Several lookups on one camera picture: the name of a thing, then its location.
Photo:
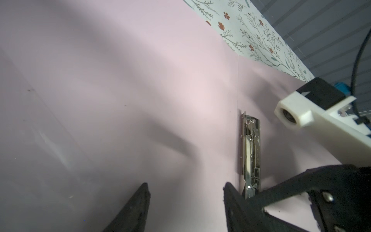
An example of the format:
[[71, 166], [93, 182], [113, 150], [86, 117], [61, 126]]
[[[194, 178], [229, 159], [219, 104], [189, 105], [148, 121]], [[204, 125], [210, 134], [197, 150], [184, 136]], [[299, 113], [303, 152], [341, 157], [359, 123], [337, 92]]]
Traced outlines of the pink file folder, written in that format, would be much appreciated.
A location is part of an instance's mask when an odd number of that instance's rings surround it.
[[1, 231], [100, 232], [146, 182], [146, 231], [225, 232], [242, 111], [263, 189], [337, 164], [274, 115], [301, 85], [182, 1], [1, 1]]

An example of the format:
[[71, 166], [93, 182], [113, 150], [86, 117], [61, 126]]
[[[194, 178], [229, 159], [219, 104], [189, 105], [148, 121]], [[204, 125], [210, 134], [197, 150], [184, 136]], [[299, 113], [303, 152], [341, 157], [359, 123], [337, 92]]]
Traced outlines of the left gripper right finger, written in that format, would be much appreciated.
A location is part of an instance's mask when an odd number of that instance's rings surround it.
[[223, 188], [229, 232], [303, 232], [304, 229], [274, 217], [264, 208], [310, 190], [306, 181], [285, 181], [258, 195], [245, 199], [227, 182]]

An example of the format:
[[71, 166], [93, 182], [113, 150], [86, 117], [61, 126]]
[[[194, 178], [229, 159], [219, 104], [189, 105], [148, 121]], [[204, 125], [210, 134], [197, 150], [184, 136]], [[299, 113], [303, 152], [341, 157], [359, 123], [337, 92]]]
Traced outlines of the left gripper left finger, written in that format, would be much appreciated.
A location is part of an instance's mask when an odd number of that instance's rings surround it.
[[103, 232], [144, 232], [151, 194], [143, 183]]

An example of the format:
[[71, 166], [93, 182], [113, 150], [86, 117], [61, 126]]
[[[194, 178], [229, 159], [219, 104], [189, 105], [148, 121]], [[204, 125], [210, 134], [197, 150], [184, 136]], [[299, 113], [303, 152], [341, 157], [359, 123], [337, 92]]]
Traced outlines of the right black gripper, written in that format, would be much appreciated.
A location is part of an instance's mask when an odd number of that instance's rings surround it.
[[308, 169], [246, 201], [249, 232], [302, 232], [264, 212], [264, 207], [306, 192], [322, 232], [371, 230], [371, 169], [330, 165]]

